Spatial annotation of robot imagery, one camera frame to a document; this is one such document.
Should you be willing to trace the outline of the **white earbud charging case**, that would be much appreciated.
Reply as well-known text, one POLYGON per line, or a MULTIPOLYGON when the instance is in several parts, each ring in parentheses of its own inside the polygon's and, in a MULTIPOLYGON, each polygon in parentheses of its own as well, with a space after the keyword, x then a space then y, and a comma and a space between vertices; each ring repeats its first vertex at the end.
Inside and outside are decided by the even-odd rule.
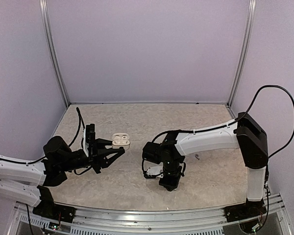
POLYGON ((123 147, 125 150, 130 148, 130 136, 127 133, 114 133, 112 135, 112 148, 123 147))

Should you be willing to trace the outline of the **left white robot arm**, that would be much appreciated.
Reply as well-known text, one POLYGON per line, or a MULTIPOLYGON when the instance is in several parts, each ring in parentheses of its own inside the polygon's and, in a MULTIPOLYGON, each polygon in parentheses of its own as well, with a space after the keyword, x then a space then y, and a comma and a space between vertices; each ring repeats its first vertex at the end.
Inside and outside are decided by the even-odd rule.
POLYGON ((53 203, 50 187, 67 179, 67 172, 78 169, 108 168, 130 146, 127 136, 114 136, 111 141, 88 138, 82 149, 72 151, 60 136, 51 138, 44 146, 45 156, 33 162, 0 155, 0 196, 25 203, 39 209, 47 217, 59 213, 53 203))

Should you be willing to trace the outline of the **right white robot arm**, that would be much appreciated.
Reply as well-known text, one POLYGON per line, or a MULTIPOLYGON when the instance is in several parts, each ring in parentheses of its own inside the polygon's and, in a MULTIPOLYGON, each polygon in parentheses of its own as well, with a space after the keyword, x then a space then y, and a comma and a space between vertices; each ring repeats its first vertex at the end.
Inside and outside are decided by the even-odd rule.
POLYGON ((248 113, 239 113, 238 118, 220 125, 169 130, 162 135, 165 138, 161 143, 152 140, 143 147, 142 161, 155 164, 142 170, 146 179, 158 177, 161 186, 173 191, 184 176, 186 156, 210 150, 240 149, 247 168, 247 196, 241 213, 252 217, 263 207, 269 163, 267 134, 248 113))

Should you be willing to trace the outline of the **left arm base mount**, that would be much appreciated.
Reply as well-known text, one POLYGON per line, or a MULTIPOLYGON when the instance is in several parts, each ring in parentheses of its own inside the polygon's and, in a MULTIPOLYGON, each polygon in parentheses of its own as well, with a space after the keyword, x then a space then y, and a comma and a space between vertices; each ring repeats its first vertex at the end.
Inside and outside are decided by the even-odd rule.
POLYGON ((38 186, 37 189, 40 193, 40 202, 37 206, 33 207, 33 214, 60 222, 73 222, 76 211, 74 207, 55 203, 47 187, 38 186))

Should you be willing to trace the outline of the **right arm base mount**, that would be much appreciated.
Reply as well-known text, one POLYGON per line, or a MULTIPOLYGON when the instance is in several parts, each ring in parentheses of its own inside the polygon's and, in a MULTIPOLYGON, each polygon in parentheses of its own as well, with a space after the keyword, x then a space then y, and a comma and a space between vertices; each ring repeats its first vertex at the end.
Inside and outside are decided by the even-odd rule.
POLYGON ((224 213, 226 221, 230 223, 266 214, 267 209, 263 199, 260 201, 246 199, 244 203, 225 207, 224 213))

